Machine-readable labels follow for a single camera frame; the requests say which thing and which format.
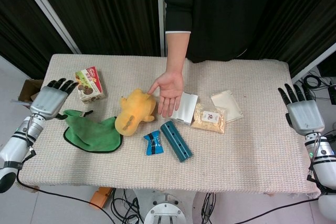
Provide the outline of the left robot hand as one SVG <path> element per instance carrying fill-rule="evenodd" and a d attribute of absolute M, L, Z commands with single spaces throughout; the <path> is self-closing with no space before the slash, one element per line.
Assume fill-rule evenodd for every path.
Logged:
<path fill-rule="evenodd" d="M 66 78 L 52 80 L 42 87 L 37 97 L 30 106 L 32 116 L 41 117 L 44 120 L 64 120 L 68 116 L 59 113 L 68 96 L 79 83 Z"/>

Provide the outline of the person's hand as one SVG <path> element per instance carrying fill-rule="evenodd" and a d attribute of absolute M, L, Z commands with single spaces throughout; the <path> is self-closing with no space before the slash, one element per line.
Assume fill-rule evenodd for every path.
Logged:
<path fill-rule="evenodd" d="M 184 89 L 182 71 L 166 71 L 151 85 L 147 94 L 153 94 L 159 88 L 158 114 L 164 118 L 171 117 L 180 106 Z"/>

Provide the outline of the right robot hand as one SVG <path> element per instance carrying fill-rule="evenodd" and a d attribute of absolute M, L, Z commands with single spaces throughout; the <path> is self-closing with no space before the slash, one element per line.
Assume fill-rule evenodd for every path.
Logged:
<path fill-rule="evenodd" d="M 306 136 L 324 131 L 324 120 L 306 85 L 291 87 L 286 83 L 284 89 L 278 88 L 278 92 L 287 108 L 286 120 L 296 133 Z"/>

